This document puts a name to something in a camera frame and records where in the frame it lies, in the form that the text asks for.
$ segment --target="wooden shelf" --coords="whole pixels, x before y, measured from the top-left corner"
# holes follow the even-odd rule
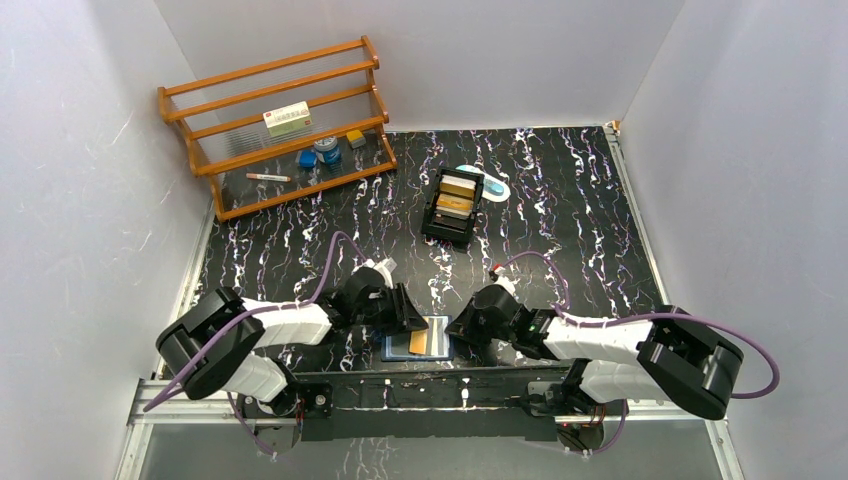
[[[397,160],[383,127],[389,121],[389,114],[374,81],[374,70],[379,65],[373,45],[368,37],[363,36],[357,41],[184,85],[160,87],[159,111],[162,119],[174,125],[185,141],[192,173],[208,178],[215,196],[218,219],[223,221],[397,168]],[[296,71],[297,67],[311,71],[308,75],[291,78],[289,70]],[[311,99],[298,96],[304,87],[330,85],[333,79],[363,72],[364,83],[357,86],[347,86]],[[289,92],[285,98],[296,100],[280,104],[279,95],[284,92]],[[271,137],[262,114],[304,100],[309,105],[313,125]],[[195,119],[201,121],[192,125]],[[317,177],[313,175],[319,178],[317,183],[280,184],[273,189],[278,190],[282,186],[286,191],[271,198],[259,198],[260,195],[248,203],[245,203],[245,198],[233,200],[233,185],[244,183],[235,178],[244,177],[248,171],[267,170],[263,162],[272,163],[275,171],[282,169],[288,172],[285,175],[300,177],[301,173],[307,174],[308,171],[297,167],[294,159],[297,151],[311,148],[316,140],[330,136],[339,137],[339,143],[347,147],[344,135],[351,130],[372,132],[367,137],[373,145],[366,148],[377,149],[383,161],[353,168],[353,152],[343,148],[343,165],[336,167],[335,173],[329,172],[327,166],[321,166],[318,170],[324,172]],[[280,162],[288,162],[289,165],[282,168]]]

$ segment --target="jar lid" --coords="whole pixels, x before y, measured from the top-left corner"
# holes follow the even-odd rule
[[[318,150],[319,152],[329,152],[336,148],[338,144],[339,141],[336,137],[327,137],[322,138],[321,140],[315,140],[315,144],[313,146],[315,147],[315,150]]]

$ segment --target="orange wooden frame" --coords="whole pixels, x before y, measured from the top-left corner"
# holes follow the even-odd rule
[[[184,108],[181,110],[176,109],[173,102],[172,97],[176,95],[192,92],[213,85],[231,82],[240,78],[249,77],[251,75],[268,72],[271,70],[285,68],[309,60],[332,56],[338,53],[354,49],[363,49],[363,51],[366,53],[366,60],[351,65],[333,68],[331,70],[309,75],[307,77],[299,78],[296,80],[271,85],[268,87],[240,93],[237,95],[232,95],[218,100],[213,100],[210,102],[203,103],[201,105]],[[316,50],[301,55],[295,55],[292,57],[275,60],[273,62],[268,62],[249,68],[243,68],[241,70],[216,75],[214,77],[197,80],[194,82],[186,83],[184,85],[178,85],[175,87],[168,88],[159,87],[159,113],[165,123],[175,125],[177,132],[185,141],[186,150],[188,153],[189,167],[191,168],[191,171],[195,176],[207,177],[210,188],[212,190],[212,195],[215,199],[215,213],[218,217],[218,220],[225,221],[241,215],[256,212],[263,208],[278,205],[283,202],[288,202],[300,197],[312,195],[328,188],[333,188],[348,182],[353,182],[363,177],[376,175],[378,173],[397,168],[397,158],[395,157],[395,154],[392,151],[391,146],[389,145],[388,138],[386,138],[386,132],[383,127],[383,125],[385,123],[388,123],[389,121],[389,113],[386,110],[386,105],[383,103],[383,99],[380,97],[380,93],[377,90],[377,84],[374,81],[374,70],[379,67],[380,60],[377,56],[377,52],[374,50],[374,46],[371,44],[371,41],[368,40],[368,37],[363,35],[362,38],[353,42],[342,43],[321,50]],[[364,85],[335,92],[329,95],[324,95],[322,97],[313,98],[307,100],[307,104],[310,108],[312,108],[317,107],[319,105],[326,105],[328,103],[343,100],[345,98],[350,98],[356,95],[368,95],[371,103],[370,116],[367,118],[363,118],[359,121],[349,123],[347,125],[316,133],[314,135],[304,136],[288,142],[281,143],[279,145],[272,145],[253,152],[237,155],[226,160],[210,162],[209,158],[206,156],[206,153],[203,151],[203,148],[199,143],[200,139],[209,137],[211,135],[217,135],[219,133],[234,130],[237,128],[245,127],[247,125],[252,125],[254,123],[260,123],[263,121],[263,112],[257,112],[253,115],[238,120],[233,120],[212,127],[203,128],[197,131],[192,131],[186,123],[186,118],[191,117],[193,115],[212,112],[219,108],[236,105],[250,100],[255,100],[257,98],[261,98],[267,95],[272,95],[287,90],[293,90],[298,87],[303,87],[305,85],[311,85],[342,75],[350,75],[358,72],[365,72]],[[284,195],[253,203],[251,205],[246,205],[233,210],[225,209],[222,197],[222,186],[218,181],[218,174],[225,173],[236,168],[242,168],[248,165],[252,165],[257,162],[262,162],[286,153],[302,150],[310,147],[316,140],[330,136],[343,136],[345,133],[351,130],[376,131],[379,137],[379,141],[382,143],[383,149],[385,150],[386,156],[388,157],[387,161],[379,165],[360,170],[358,172],[353,172],[348,175],[333,178],[318,183],[316,185],[301,188],[299,190],[295,190]]]

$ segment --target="white metal frame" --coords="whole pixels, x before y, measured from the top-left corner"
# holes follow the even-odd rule
[[[613,131],[611,126],[604,126],[603,128],[604,133],[606,134],[607,143],[609,144],[610,151],[612,152],[613,162],[616,170],[618,171],[618,176],[621,179],[622,185],[624,186],[624,193],[630,205],[633,218],[636,222],[636,228],[639,231],[639,236],[645,247],[645,253],[648,257],[651,272],[653,273],[657,290],[660,293],[660,298],[663,302],[670,303],[660,272],[657,268],[657,263],[654,258],[653,250],[651,249],[645,225],[642,222],[639,207],[637,206],[633,195],[630,178],[627,175],[627,168],[624,163],[624,157],[621,153],[621,146],[618,142],[618,136],[615,134],[615,131]],[[197,282],[200,278],[200,269],[213,224],[214,213],[210,206],[206,223],[198,239],[195,256],[192,259],[191,267],[186,275],[182,301],[175,312],[176,315],[173,319],[171,319],[171,321],[179,318],[179,316],[188,311],[191,306],[191,300],[194,296],[194,291],[197,288]],[[164,363],[160,359],[155,375],[160,375],[163,371],[163,367]],[[116,480],[138,480],[140,478],[144,459],[147,454],[147,448],[150,444],[150,438],[153,433],[153,428],[157,424],[238,423],[238,420],[232,413],[226,395],[222,392],[216,393],[201,401],[191,401],[184,395],[177,395],[160,405],[153,413],[144,414],[142,412],[144,405],[146,405],[147,402],[156,395],[156,393],[164,388],[167,383],[168,382],[160,380],[141,381],[139,383],[136,398],[133,401],[130,411],[124,451],[121,457],[121,463],[118,467],[118,472],[115,476]],[[730,439],[730,434],[727,429],[726,419],[715,422],[705,421],[690,415],[673,404],[660,404],[653,401],[630,401],[628,405],[630,408],[630,413],[627,416],[628,421],[704,421],[722,479],[744,480],[742,468],[739,464],[738,458],[736,457],[736,451],[733,448],[733,442]],[[609,420],[617,420],[620,417],[616,418],[615,416],[608,416],[607,418]],[[589,417],[577,415],[560,416],[556,417],[554,420],[558,423],[590,421]],[[291,426],[294,424],[294,420],[266,419],[257,420],[255,424]]]

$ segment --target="wooden rack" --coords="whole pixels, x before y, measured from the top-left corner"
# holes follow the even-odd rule
[[[361,61],[358,61],[356,52],[361,53]],[[331,65],[333,68],[326,67],[327,64],[333,63],[334,57],[340,58],[340,61],[344,64],[341,66]],[[313,65],[314,69],[315,61],[318,59],[322,59],[322,63],[318,65],[320,70],[318,73],[311,73],[307,76],[282,82],[277,81],[280,75],[285,76],[287,69],[294,70],[294,67],[303,67],[310,64]],[[215,198],[215,212],[218,219],[221,221],[229,220],[397,168],[397,159],[389,145],[383,127],[389,121],[389,114],[374,82],[374,70],[379,67],[380,61],[374,46],[367,36],[362,36],[362,38],[353,42],[216,75],[184,85],[169,88],[159,87],[159,112],[165,123],[176,126],[177,131],[185,141],[188,163],[192,173],[195,176],[208,179]],[[305,131],[287,134],[283,138],[284,141],[278,141],[267,134],[262,114],[265,111],[285,106],[274,104],[274,100],[268,99],[269,96],[302,89],[308,85],[316,85],[321,82],[329,84],[329,80],[357,73],[364,73],[364,84],[306,100],[314,120],[313,127]],[[270,78],[274,83],[255,88],[257,83],[262,84],[258,77]],[[244,84],[248,84],[248,87],[251,88],[241,91],[246,88]],[[358,102],[357,105],[367,105],[367,107],[360,107],[359,110],[352,111],[351,107],[341,105],[346,99],[361,98],[364,95],[368,96],[368,101]],[[194,100],[200,98],[201,101],[195,101],[195,104],[184,106],[186,102],[181,99],[186,96],[192,96]],[[256,102],[256,100],[263,98],[268,101],[265,103]],[[304,99],[299,98],[290,103],[302,100]],[[326,112],[319,111],[320,109],[312,110],[315,107],[322,106],[327,109],[327,106],[332,104],[339,105],[339,107],[336,107],[336,110],[328,109]],[[223,112],[228,107],[234,107],[239,112],[249,110],[252,113],[242,118],[220,122],[218,119],[225,116]],[[232,109],[227,110],[227,112],[227,115],[232,116]],[[339,124],[338,121],[334,123],[337,118],[345,118],[345,123]],[[195,122],[196,124],[192,125],[194,129],[192,129],[190,123],[194,119],[203,119],[204,121]],[[381,163],[354,171],[331,172],[331,169],[325,169],[325,172],[322,171],[321,175],[318,175],[321,177],[318,183],[314,181],[315,172],[313,172],[313,181],[309,184],[302,184],[299,188],[296,182],[291,186],[280,184],[275,186],[279,194],[271,198],[259,198],[248,204],[242,204],[244,202],[237,200],[231,202],[232,205],[226,205],[224,199],[224,190],[227,187],[224,181],[226,174],[235,175],[235,171],[238,169],[244,170],[246,167],[269,160],[284,161],[287,165],[293,165],[295,162],[293,154],[295,152],[311,148],[316,140],[330,136],[339,137],[340,143],[346,143],[344,136],[351,130],[371,131],[376,134],[375,141],[380,144],[377,150],[382,150],[383,161]],[[226,150],[229,154],[223,155],[222,158],[210,158],[209,150],[215,150],[219,153]],[[350,159],[347,158],[342,159],[342,163],[349,161]],[[237,194],[230,192],[229,196],[237,196]]]

